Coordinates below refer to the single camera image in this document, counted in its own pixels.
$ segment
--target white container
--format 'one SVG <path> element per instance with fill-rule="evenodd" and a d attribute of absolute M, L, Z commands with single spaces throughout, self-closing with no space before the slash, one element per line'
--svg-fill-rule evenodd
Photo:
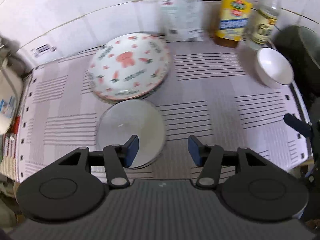
<path fill-rule="evenodd" d="M 12 119 L 15 117 L 16 108 L 22 93 L 22 80 L 15 72 L 7 68 L 8 59 L 5 58 L 0 68 L 0 134 L 4 134 L 10 128 Z M 16 90 L 16 95 L 7 81 L 6 76 Z"/>
<path fill-rule="evenodd" d="M 259 49 L 255 67 L 261 81 L 268 87 L 280 89 L 293 81 L 293 70 L 290 63 L 274 49 Z"/>

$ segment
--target bottle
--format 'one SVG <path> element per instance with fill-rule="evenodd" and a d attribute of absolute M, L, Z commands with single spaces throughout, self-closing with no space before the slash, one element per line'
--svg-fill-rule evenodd
<path fill-rule="evenodd" d="M 252 7 L 252 0 L 222 0 L 219 20 L 213 26 L 214 42 L 235 48 L 240 41 Z"/>
<path fill-rule="evenodd" d="M 252 21 L 251 33 L 247 38 L 247 43 L 253 50 L 258 50 L 267 43 L 280 14 L 280 1 L 261 0 L 256 16 Z"/>

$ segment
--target ceramic plate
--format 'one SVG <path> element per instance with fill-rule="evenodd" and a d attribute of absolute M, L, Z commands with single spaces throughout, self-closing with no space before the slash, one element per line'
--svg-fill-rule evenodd
<path fill-rule="evenodd" d="M 165 78 L 170 66 L 167 45 L 156 36 L 132 33 L 109 41 L 94 55 L 89 72 L 102 99 L 140 97 Z"/>
<path fill-rule="evenodd" d="M 161 114 L 150 103 L 139 99 L 120 102 L 103 114 L 97 133 L 98 148 L 123 145 L 134 134 L 139 137 L 139 151 L 130 168 L 151 163 L 159 155 L 166 137 Z"/>

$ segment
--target stack of plates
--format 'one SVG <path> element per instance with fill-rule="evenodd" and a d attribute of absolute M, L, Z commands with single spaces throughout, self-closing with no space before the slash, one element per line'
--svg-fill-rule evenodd
<path fill-rule="evenodd" d="M 90 64 L 94 92 L 113 101 L 146 95 L 164 80 L 170 59 L 167 45 L 156 36 L 132 33 L 113 39 Z"/>

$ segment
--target pink bear illustration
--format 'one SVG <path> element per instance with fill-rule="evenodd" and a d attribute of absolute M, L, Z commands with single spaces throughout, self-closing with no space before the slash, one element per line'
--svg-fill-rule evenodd
<path fill-rule="evenodd" d="M 122 64 L 123 68 L 129 67 L 129 66 L 134 66 L 135 61 L 132 58 L 133 52 L 128 51 L 125 53 L 120 54 L 119 56 L 116 57 L 116 61 L 120 62 Z"/>

